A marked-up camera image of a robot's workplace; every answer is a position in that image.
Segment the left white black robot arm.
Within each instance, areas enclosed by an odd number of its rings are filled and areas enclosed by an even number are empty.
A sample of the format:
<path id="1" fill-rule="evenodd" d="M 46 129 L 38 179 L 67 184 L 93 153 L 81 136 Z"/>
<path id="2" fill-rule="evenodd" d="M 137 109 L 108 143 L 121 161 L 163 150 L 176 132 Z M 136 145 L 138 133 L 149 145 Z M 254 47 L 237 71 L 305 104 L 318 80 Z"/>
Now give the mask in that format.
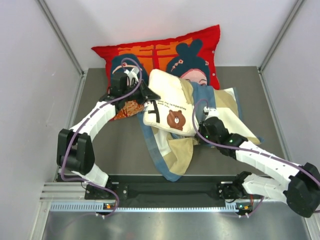
<path id="1" fill-rule="evenodd" d="M 90 113 L 70 129 L 58 134 L 56 163 L 62 170 L 69 170 L 79 180 L 92 183 L 102 198 L 109 198 L 114 191 L 109 176 L 95 163 L 93 140 L 99 131 L 112 120 L 129 101 L 140 105 L 160 100 L 142 79 L 138 68 L 116 72 L 109 91 L 103 95 Z"/>

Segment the blue beige checked pillowcase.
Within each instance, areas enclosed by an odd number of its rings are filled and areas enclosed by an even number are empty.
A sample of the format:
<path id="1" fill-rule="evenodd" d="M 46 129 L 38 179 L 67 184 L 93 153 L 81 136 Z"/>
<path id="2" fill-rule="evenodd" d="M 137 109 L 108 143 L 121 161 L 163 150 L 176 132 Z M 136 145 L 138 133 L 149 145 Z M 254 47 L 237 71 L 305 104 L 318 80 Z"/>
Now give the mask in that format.
<path id="1" fill-rule="evenodd" d="M 156 170 L 176 182 L 191 164 L 194 148 L 203 143 L 197 132 L 206 118 L 204 107 L 221 110 L 219 118 L 231 133 L 261 144 L 244 123 L 236 88 L 215 90 L 209 85 L 181 80 L 152 89 L 161 99 L 137 114 L 148 153 Z"/>

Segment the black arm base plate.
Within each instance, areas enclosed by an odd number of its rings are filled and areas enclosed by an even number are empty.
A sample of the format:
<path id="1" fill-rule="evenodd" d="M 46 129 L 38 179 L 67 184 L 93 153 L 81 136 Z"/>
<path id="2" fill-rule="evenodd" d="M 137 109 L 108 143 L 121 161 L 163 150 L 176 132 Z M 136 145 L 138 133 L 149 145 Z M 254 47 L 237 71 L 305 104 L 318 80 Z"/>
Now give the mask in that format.
<path id="1" fill-rule="evenodd" d="M 223 207 L 226 202 L 259 199 L 228 186 L 233 175 L 184 175 L 171 182 L 162 175 L 111 175 L 107 188 L 119 197 L 121 208 Z"/>

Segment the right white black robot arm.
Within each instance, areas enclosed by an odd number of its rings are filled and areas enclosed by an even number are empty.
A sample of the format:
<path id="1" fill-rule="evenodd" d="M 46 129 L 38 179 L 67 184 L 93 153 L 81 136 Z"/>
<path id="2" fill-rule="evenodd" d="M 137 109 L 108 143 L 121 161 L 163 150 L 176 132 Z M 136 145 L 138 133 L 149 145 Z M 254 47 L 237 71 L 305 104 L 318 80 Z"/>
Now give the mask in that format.
<path id="1" fill-rule="evenodd" d="M 299 165 L 255 145 L 238 133 L 230 133 L 218 117 L 202 121 L 197 131 L 201 143 L 210 144 L 227 157 L 263 172 L 264 177 L 242 172 L 233 181 L 233 192 L 239 198 L 260 195 L 285 203 L 296 214 L 310 218 L 319 213 L 320 172 L 307 162 Z"/>

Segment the cream bear print pillow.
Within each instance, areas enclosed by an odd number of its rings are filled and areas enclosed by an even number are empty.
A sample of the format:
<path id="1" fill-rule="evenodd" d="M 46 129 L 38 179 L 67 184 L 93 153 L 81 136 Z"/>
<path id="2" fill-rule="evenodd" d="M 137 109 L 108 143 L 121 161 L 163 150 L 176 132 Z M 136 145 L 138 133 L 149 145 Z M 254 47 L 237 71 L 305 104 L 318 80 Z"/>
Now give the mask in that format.
<path id="1" fill-rule="evenodd" d="M 145 105 L 143 123 L 180 136 L 194 136 L 192 113 L 195 101 L 191 83 L 154 69 L 149 74 L 148 87 L 160 99 Z"/>

